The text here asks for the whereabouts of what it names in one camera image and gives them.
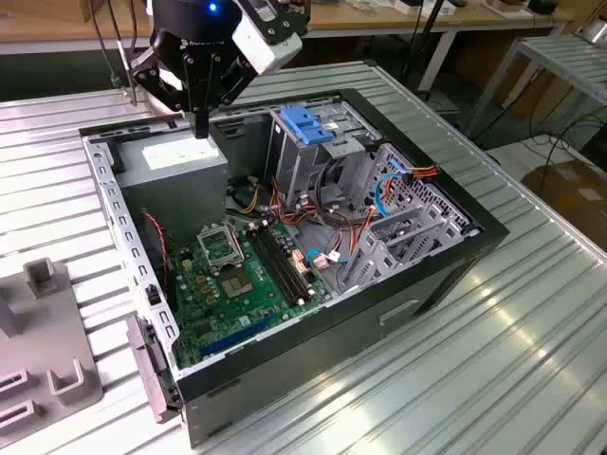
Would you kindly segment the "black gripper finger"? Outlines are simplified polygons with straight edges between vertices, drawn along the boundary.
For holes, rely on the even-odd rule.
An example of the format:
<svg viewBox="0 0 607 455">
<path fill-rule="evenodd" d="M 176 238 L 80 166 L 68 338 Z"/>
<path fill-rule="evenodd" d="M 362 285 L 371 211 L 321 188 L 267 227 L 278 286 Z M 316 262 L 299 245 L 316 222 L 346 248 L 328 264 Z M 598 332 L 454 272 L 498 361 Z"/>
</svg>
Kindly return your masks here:
<svg viewBox="0 0 607 455">
<path fill-rule="evenodd" d="M 159 60 L 150 46 L 131 61 L 131 77 L 136 84 L 173 112 L 181 112 L 196 138 L 204 137 L 204 110 L 192 100 L 189 87 L 176 88 L 161 77 Z"/>
<path fill-rule="evenodd" d="M 203 104 L 199 111 L 200 138 L 209 135 L 211 112 L 232 104 L 256 77 L 257 71 L 240 52 L 230 56 L 212 56 L 203 90 Z"/>
</svg>

